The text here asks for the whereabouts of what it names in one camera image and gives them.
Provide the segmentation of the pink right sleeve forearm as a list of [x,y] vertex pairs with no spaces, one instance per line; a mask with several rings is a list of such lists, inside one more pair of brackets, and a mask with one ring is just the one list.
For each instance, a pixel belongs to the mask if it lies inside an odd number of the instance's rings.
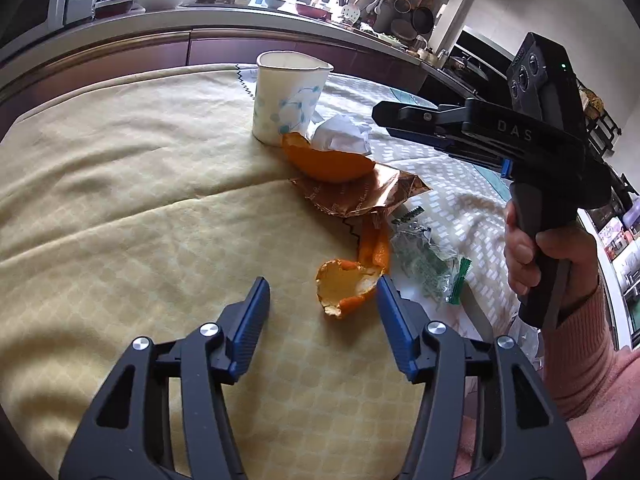
[[600,288],[544,332],[544,351],[544,385],[596,478],[639,417],[639,352],[614,349]]

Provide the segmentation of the right hand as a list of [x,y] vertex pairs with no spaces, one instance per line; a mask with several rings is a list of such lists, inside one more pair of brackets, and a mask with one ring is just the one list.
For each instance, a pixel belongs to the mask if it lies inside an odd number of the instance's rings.
[[578,223],[538,233],[534,238],[518,227],[518,216],[512,200],[506,203],[506,268],[510,289],[520,296],[527,295],[541,283],[539,263],[544,257],[570,265],[560,307],[582,304],[599,286],[597,244]]

